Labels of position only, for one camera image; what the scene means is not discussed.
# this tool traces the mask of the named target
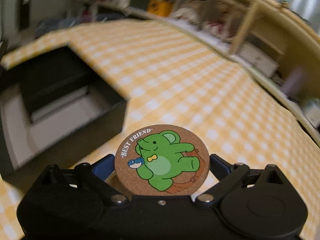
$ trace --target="white drawer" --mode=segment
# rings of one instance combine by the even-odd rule
[[[257,67],[268,77],[271,77],[278,68],[278,64],[276,62],[261,50],[247,42],[242,46],[239,55]]]
[[[251,44],[243,44],[239,55],[249,61],[251,64],[256,62],[256,58],[260,56],[260,51]]]

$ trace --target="metal screw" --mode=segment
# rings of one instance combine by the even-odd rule
[[[198,200],[200,200],[201,202],[209,203],[214,200],[214,197],[210,194],[201,194],[198,197]]]
[[[117,194],[117,195],[113,195],[111,197],[111,201],[113,203],[116,203],[116,204],[122,204],[123,202],[125,202],[127,200],[126,196],[124,195],[121,195],[121,194]]]
[[[285,0],[282,0],[281,3],[280,3],[281,7],[282,8],[286,8],[286,9],[289,9],[290,8],[290,3],[288,3],[287,1]]]
[[[167,203],[167,202],[166,202],[165,200],[159,200],[159,201],[158,201],[158,204],[159,204],[160,206],[164,206],[166,203]]]

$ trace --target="elephant ear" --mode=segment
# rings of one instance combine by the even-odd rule
[[[140,150],[139,144],[136,145],[136,153],[141,155],[141,150]]]
[[[160,135],[164,136],[170,142],[170,144],[180,142],[180,136],[174,131],[162,131]]]

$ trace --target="yellow gingham tablecloth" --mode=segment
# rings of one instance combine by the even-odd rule
[[[243,162],[256,169],[277,164],[308,207],[301,237],[315,238],[320,222],[320,149],[292,113],[239,64],[168,24],[136,20],[51,32],[7,54],[1,63],[10,68],[67,44],[130,99],[123,132],[80,162],[94,163],[115,153],[122,140],[141,127],[178,125],[199,136],[209,153],[230,163]],[[217,182],[209,173],[193,197]],[[2,214],[12,218],[15,206],[3,203],[3,198]],[[3,240],[13,239],[5,229],[8,223],[10,219],[1,220]],[[14,223],[9,233],[18,230]]]
[[[0,239],[17,240],[24,234],[17,220],[16,210],[23,193],[2,181],[0,176]]]

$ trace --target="green elephant illustration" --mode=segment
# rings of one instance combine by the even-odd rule
[[[194,150],[191,143],[181,143],[180,136],[174,131],[162,131],[137,141],[136,153],[141,157],[139,164],[129,165],[136,168],[142,179],[158,191],[165,191],[173,184],[172,178],[182,172],[197,171],[200,167],[198,157],[185,157],[182,152]]]

